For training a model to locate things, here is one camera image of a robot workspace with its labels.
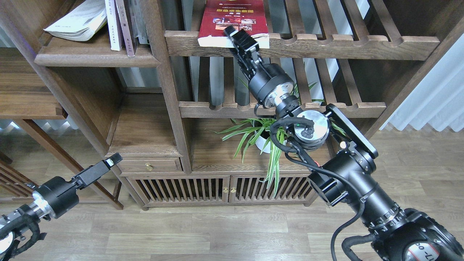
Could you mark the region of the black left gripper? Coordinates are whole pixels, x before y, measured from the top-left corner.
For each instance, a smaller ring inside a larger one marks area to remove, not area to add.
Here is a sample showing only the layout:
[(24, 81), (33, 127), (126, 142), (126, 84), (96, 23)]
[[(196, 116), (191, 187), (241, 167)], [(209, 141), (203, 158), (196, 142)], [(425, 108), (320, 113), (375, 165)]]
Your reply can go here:
[(43, 212), (40, 217), (49, 215), (51, 218), (60, 218), (79, 203), (76, 190), (96, 182), (122, 159), (119, 153), (115, 153), (82, 170), (68, 182), (63, 177), (56, 176), (37, 187), (33, 191), (33, 198), (35, 205)]

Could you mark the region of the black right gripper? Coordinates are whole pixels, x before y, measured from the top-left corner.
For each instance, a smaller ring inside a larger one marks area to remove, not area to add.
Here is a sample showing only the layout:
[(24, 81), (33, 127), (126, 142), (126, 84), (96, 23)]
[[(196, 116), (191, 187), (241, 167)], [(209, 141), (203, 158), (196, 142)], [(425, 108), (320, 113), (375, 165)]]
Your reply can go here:
[(249, 81), (249, 91), (264, 108), (275, 106), (275, 98), (290, 94), (294, 81), (279, 64), (260, 64), (259, 44), (246, 31), (232, 25), (224, 30), (232, 42), (230, 49), (242, 73)]

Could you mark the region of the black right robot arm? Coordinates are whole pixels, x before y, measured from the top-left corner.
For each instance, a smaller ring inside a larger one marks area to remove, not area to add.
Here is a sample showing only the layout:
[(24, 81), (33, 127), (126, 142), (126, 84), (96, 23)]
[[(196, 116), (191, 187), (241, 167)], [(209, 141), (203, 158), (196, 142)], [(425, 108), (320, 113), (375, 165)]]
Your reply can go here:
[(333, 260), (337, 235), (358, 219), (369, 233), (341, 244), (352, 261), (359, 260), (352, 246), (365, 243), (384, 261), (463, 260), (463, 248), (451, 233), (424, 212), (403, 210), (371, 177), (377, 150), (334, 104), (325, 112), (304, 110), (291, 94), (292, 79), (278, 64), (262, 61), (258, 43), (246, 31), (230, 25), (224, 32), (251, 94), (259, 105), (275, 108), (272, 142), (291, 162), (311, 171), (309, 182), (327, 205), (343, 202), (355, 211), (331, 238)]

